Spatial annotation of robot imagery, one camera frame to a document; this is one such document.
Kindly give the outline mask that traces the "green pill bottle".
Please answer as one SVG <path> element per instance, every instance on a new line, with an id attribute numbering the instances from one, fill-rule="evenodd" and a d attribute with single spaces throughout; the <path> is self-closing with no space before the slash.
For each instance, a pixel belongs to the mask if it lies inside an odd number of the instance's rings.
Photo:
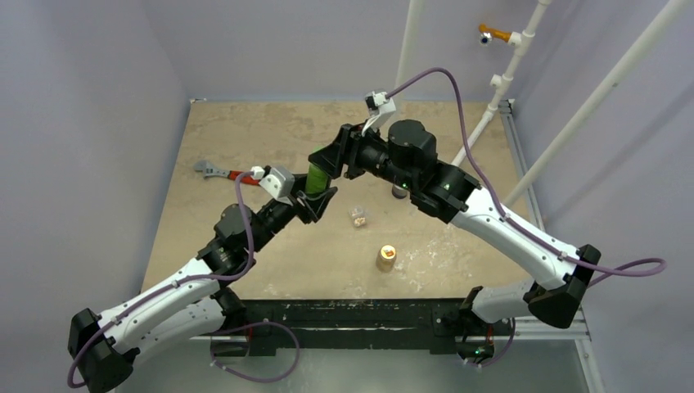
<path id="1" fill-rule="evenodd" d="M 307 195 L 317 195 L 327 190 L 329 187 L 329 175 L 318 168 L 316 165 L 310 164 L 306 175 L 304 192 Z"/>

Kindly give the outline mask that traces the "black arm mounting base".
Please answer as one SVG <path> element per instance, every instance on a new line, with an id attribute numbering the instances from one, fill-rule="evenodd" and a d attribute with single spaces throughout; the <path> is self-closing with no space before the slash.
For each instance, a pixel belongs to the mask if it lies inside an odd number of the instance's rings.
<path id="1" fill-rule="evenodd" d="M 279 349 L 426 350 L 464 359 L 493 356 L 506 319 L 489 324 L 462 298 L 361 300 L 247 300 L 215 336 L 242 344 L 251 356 Z"/>

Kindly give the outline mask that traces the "clear plastic pill organizer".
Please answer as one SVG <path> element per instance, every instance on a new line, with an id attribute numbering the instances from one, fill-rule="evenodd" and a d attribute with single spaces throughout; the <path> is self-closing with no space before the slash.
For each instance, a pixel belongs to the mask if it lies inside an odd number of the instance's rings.
<path id="1" fill-rule="evenodd" d="M 349 217 L 352 225 L 355 228 L 361 228 L 367 225 L 367 215 L 361 206 L 354 206 L 349 210 Z"/>

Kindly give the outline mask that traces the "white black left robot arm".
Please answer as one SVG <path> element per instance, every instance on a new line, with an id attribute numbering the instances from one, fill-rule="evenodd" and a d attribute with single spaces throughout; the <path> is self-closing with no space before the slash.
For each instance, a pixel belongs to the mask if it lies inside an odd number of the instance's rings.
<path id="1" fill-rule="evenodd" d="M 109 392 L 136 367 L 191 337 L 250 330 L 245 307 L 230 284 L 246 275 L 260 251 L 295 218 L 317 222 L 336 187 L 305 193 L 305 176 L 281 181 L 259 211 L 242 201 L 229 205 L 212 240 L 175 273 L 122 304 L 95 313 L 83 309 L 70 321 L 73 359 L 67 385 Z"/>

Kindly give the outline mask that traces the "white capped dark pill bottle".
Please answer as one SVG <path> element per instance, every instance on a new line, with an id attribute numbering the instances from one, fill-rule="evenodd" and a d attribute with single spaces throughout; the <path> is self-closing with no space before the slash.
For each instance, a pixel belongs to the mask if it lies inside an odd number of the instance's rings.
<path id="1" fill-rule="evenodd" d="M 405 188 L 397 185 L 392 186 L 391 194 L 396 199 L 405 199 L 408 197 L 408 191 Z"/>

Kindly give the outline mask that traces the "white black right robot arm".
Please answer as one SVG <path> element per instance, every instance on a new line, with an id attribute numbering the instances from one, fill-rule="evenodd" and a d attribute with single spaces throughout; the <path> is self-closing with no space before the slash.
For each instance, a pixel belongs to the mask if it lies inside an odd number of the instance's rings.
<path id="1" fill-rule="evenodd" d="M 438 158 L 437 139 L 418 120 L 399 120 L 387 138 L 344 124 L 336 139 L 309 156 L 330 178 L 369 173 L 406 189 L 422 213 L 465 230 L 517 263 L 531 279 L 506 287 L 475 287 L 459 312 L 462 327 L 481 332 L 504 318 L 534 316 L 567 329 L 601 258 L 593 246 L 553 240 L 510 210 L 457 166 Z"/>

